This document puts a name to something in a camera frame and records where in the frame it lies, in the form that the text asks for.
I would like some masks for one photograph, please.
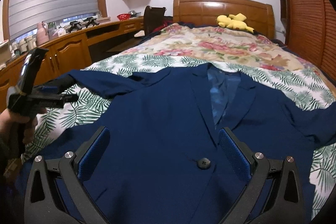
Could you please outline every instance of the bedspread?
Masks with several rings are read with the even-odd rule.
[[[197,66],[206,62],[208,61],[188,56],[120,54],[95,63],[86,69],[108,71],[127,77],[135,71],[156,72],[165,67]],[[327,108],[335,101],[328,87],[309,67],[296,71],[272,71],[226,62],[211,61],[211,63],[225,71],[242,71],[259,83],[281,90],[302,109]],[[66,92],[77,93],[78,102],[66,104],[64,109],[48,109],[47,114],[38,116],[39,125],[33,143],[26,147],[23,160],[36,155],[66,128],[97,120],[110,105],[109,100],[91,93],[86,88],[80,88],[78,85]],[[335,170],[336,144],[314,152],[310,171],[310,182],[316,185],[312,216],[315,216],[323,206],[335,185]]]
[[[189,56],[269,70],[294,71],[305,68],[304,60],[285,52],[263,35],[221,27],[190,29],[178,23],[124,53]]]

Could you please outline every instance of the bolt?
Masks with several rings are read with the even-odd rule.
[[[72,151],[69,151],[69,152],[66,152],[66,153],[65,153],[65,157],[66,157],[67,159],[72,158],[73,155],[74,155],[74,153],[73,153]]]
[[[257,159],[262,159],[262,158],[264,158],[264,155],[263,155],[263,153],[260,153],[260,152],[257,152],[257,153],[255,153],[254,154],[255,155],[255,157],[257,158]]]
[[[35,161],[36,162],[39,162],[39,161],[41,161],[42,160],[42,156],[37,156],[36,158],[35,158]]]
[[[288,157],[287,157],[287,160],[288,160],[289,162],[293,162],[293,161],[294,161],[294,158],[291,157],[291,156],[288,156]]]

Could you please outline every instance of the green leaf pattern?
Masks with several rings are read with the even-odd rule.
[[[92,64],[85,70],[106,71],[128,77],[133,72],[157,72],[167,67],[193,67],[206,62],[208,61],[204,59],[187,56],[120,54]],[[228,72],[241,71],[252,77],[256,82],[281,90],[303,110],[327,108],[335,101],[328,87],[310,69],[271,71],[236,63],[210,62],[221,70]],[[74,85],[65,92],[77,93],[79,96],[78,102],[66,104],[64,109],[49,109],[47,114],[38,116],[39,125],[34,141],[27,145],[26,152],[22,156],[23,161],[36,155],[66,128],[94,122],[110,105],[110,100],[103,99],[87,88],[81,88],[78,85]],[[336,144],[314,152],[310,182],[316,185],[312,214],[312,217],[314,217],[336,183]]]

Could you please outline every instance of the pink bottle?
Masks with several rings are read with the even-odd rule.
[[[48,25],[44,22],[37,23],[36,45],[37,47],[48,42]]]

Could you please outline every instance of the bed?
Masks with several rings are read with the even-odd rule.
[[[244,14],[248,26],[263,35],[216,27],[218,15],[237,13]],[[270,41],[274,38],[271,5],[251,0],[174,0],[173,21],[160,35],[144,39],[140,45],[94,63],[86,70],[127,77],[135,71],[157,72],[165,67],[211,62],[222,70],[242,71],[257,82],[281,90],[305,110],[327,108],[335,101],[331,90],[334,87],[316,67]],[[110,104],[78,85],[66,92],[78,93],[79,101],[64,109],[49,109],[38,117],[34,141],[26,147],[23,161],[36,155],[66,128],[95,121]],[[335,181],[336,144],[332,144],[314,153],[310,173],[310,182],[316,185],[312,217],[325,203]]]

